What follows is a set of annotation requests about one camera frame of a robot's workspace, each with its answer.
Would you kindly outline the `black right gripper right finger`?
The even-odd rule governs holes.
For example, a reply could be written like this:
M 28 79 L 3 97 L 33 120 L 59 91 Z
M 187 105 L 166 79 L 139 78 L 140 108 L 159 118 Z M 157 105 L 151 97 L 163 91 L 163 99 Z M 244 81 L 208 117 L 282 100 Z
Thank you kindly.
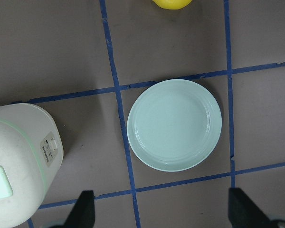
M 241 188 L 228 190 L 228 219 L 234 228 L 277 227 Z

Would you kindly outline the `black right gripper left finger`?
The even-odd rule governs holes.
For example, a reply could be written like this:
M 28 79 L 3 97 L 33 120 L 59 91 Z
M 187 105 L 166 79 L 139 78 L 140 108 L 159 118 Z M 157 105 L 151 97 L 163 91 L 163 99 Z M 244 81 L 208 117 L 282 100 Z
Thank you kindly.
M 95 199 L 92 190 L 82 191 L 63 224 L 63 228 L 93 228 L 95 225 Z

